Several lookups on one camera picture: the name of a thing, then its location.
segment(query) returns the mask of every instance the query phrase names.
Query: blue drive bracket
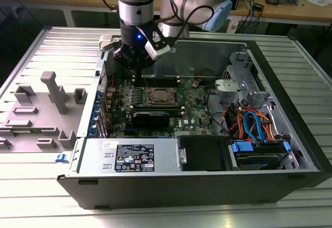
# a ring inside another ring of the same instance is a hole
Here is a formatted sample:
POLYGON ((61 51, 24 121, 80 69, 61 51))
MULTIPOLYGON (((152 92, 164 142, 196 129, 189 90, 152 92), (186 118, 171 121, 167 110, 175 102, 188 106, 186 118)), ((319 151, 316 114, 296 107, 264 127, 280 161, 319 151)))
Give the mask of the blue drive bracket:
POLYGON ((233 152, 253 152, 254 148, 251 142, 249 141, 235 141, 232 144, 233 152))

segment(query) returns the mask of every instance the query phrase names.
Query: warning label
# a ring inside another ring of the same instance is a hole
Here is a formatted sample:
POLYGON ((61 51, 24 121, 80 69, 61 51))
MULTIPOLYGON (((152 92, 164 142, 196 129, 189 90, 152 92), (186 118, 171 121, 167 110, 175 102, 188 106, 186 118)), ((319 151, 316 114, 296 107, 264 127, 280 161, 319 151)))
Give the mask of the warning label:
POLYGON ((155 171, 154 145, 118 145, 116 172, 155 171))

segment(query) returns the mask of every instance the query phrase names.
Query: red cable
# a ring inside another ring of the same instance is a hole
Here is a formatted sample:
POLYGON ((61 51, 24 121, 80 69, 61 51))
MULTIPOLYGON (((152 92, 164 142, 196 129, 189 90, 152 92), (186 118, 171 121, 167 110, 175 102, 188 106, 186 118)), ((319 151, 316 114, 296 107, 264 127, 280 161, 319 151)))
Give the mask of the red cable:
POLYGON ((114 75, 112 75, 112 85, 111 85, 111 88, 113 87, 114 85, 114 75))

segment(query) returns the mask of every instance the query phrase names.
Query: slotted metal surface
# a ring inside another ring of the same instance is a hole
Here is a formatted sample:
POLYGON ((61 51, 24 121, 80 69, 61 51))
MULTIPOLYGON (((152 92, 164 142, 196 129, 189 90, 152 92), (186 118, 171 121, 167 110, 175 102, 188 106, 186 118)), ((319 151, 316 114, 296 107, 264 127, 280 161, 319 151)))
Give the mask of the slotted metal surface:
MULTIPOLYGON (((89 67, 89 65, 93 65, 93 61, 90 59, 98 59, 98 38, 102 34, 119 34, 119 31, 53 28, 41 35, 40 43, 37 46, 39 49, 32 51, 27 60, 30 62, 37 56, 90 57, 85 58, 85 62, 71 61, 65 57, 64 61, 56 65, 52 64, 52 68, 56 70, 62 83, 66 83, 67 77, 89 78, 93 73, 92 68, 89 67)), ((332 162, 332 91, 326 83, 327 79, 322 77, 324 74, 319 68, 312 66, 314 63, 296 42, 282 36, 229 36, 198 33, 193 33, 191 36, 257 41, 317 142, 332 162)), ((29 64, 44 60, 45 57, 29 64)), ((18 79, 22 75, 38 77, 41 67, 37 67, 38 64, 35 65, 35 67, 24 69, 18 79)), ((6 95, 6 99, 15 101, 10 94, 6 95)), ((19 225, 59 227, 59 225, 65 225, 247 228, 332 225, 331 179, 314 189, 298 190, 276 204, 84 210, 54 179, 58 172, 64 172, 64 168, 68 166, 68 164, 55 164, 56 156, 57 153, 0 154, 1 227, 6 227, 5 225, 8 227, 18 227, 19 225)))

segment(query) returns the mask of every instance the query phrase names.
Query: blue latch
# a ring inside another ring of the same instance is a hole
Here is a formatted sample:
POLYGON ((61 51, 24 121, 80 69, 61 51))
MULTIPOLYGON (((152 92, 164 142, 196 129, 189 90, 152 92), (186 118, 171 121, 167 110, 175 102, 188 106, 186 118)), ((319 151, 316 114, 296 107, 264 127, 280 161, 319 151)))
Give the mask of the blue latch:
POLYGON ((291 146, 289 145, 289 142, 284 141, 284 146, 285 146, 285 149, 286 149, 287 152, 290 152, 292 150, 291 146))
POLYGON ((56 162, 68 162, 67 157, 68 156, 66 154, 58 154, 56 162))
POLYGON ((93 118, 96 118, 96 117, 98 117, 98 113, 97 113, 97 112, 95 112, 95 111, 93 111, 91 115, 92 115, 92 117, 93 117, 93 118))
POLYGON ((89 124, 90 124, 91 126, 95 125, 96 123, 97 123, 97 122, 96 122, 94 119, 91 119, 90 122, 89 122, 89 124))
POLYGON ((94 111, 97 111, 97 110, 99 110, 99 105, 97 105, 97 104, 94 104, 94 105, 93 105, 93 110, 94 110, 94 111))
POLYGON ((94 134, 94 132, 95 132, 95 128, 93 128, 93 127, 89 127, 89 128, 88 128, 88 132, 94 134))
POLYGON ((254 148, 249 141, 236 141, 232 144, 233 152, 253 152, 254 148))
POLYGON ((103 93, 101 91, 97 91, 96 97, 97 98, 102 98, 103 97, 103 93))

